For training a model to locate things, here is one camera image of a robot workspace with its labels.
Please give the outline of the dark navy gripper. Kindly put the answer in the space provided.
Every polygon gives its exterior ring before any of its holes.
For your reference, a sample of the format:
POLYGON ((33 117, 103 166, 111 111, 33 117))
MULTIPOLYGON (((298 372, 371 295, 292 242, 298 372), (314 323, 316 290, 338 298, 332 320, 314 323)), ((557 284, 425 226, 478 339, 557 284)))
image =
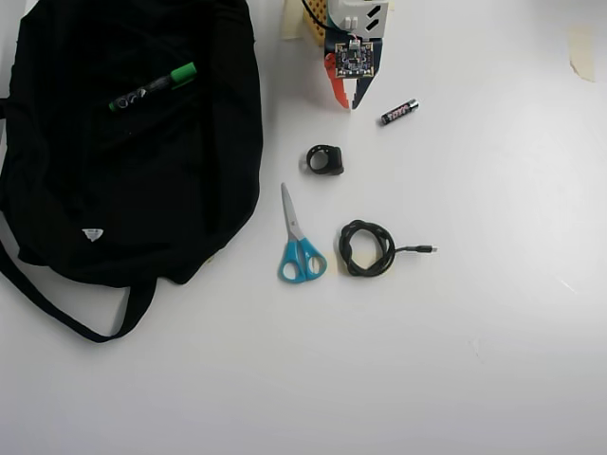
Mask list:
POLYGON ((324 67, 333 94, 344 109, 350 108, 343 79, 357 79, 352 110, 362 102, 378 72, 382 50, 381 39, 363 40, 352 34, 329 28, 324 39, 324 67))

